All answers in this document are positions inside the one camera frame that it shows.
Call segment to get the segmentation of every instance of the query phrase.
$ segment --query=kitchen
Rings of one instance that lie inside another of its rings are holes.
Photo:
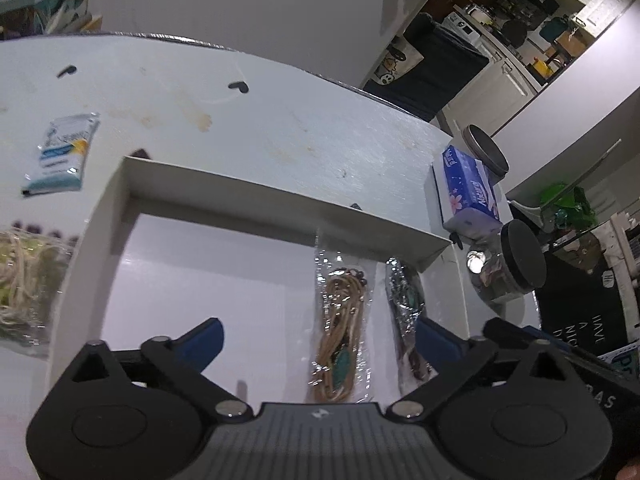
[[[446,31],[471,44],[486,61],[482,66],[475,62],[464,74],[459,70],[447,72],[458,77],[458,86],[447,96],[441,91],[424,92],[424,86],[409,86],[398,76],[386,86],[369,82],[366,90],[433,121],[451,135],[476,124],[492,136],[551,85],[632,1],[428,0],[416,20],[430,15],[436,26],[440,23]],[[414,23],[404,34],[411,41],[415,37],[411,30]],[[420,63],[421,70],[440,71],[442,79],[444,61],[433,56],[425,58],[429,62]],[[465,53],[458,56],[455,64],[464,65],[469,59]],[[412,74],[401,77],[409,79]],[[415,94],[417,88],[422,93],[420,97]],[[408,92],[414,92],[410,99],[402,95]],[[420,99],[439,103],[431,107],[432,113],[425,114],[420,106],[412,107]]]

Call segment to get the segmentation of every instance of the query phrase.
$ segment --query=glass jar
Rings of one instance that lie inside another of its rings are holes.
[[[546,281],[546,262],[531,229],[512,220],[475,242],[466,254],[471,283],[485,303],[506,303]]]

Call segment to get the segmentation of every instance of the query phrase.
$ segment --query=white wall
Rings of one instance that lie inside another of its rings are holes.
[[[639,59],[640,2],[635,2],[495,135],[511,167],[502,181],[510,198],[527,201],[558,176],[571,179],[597,160],[607,141],[585,136],[640,87]],[[561,153],[564,164],[550,164]]]
[[[90,0],[104,30],[220,44],[359,86],[426,0]]]
[[[593,193],[590,201],[606,218],[622,209],[609,191],[606,178],[640,153],[640,89],[637,89],[609,115],[569,148],[556,156],[517,187],[521,202],[534,203],[540,190],[555,182],[572,182],[595,164],[618,139],[622,143],[599,168],[580,185]]]
[[[640,197],[640,155],[609,175],[607,180],[611,191],[623,208],[635,202]]]

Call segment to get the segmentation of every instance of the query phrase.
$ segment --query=jar lid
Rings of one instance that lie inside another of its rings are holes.
[[[500,231],[504,259],[516,283],[533,290],[546,282],[545,255],[536,235],[522,220],[511,220]]]
[[[494,140],[482,128],[470,124],[462,130],[462,138],[478,158],[499,180],[509,171],[509,163]]]

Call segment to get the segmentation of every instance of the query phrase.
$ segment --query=cardboard box flap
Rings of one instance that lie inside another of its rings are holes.
[[[295,232],[312,245],[321,230],[379,261],[396,256],[421,268],[450,244],[364,211],[207,171],[131,157],[124,160],[124,168],[133,196],[270,226],[271,237]]]

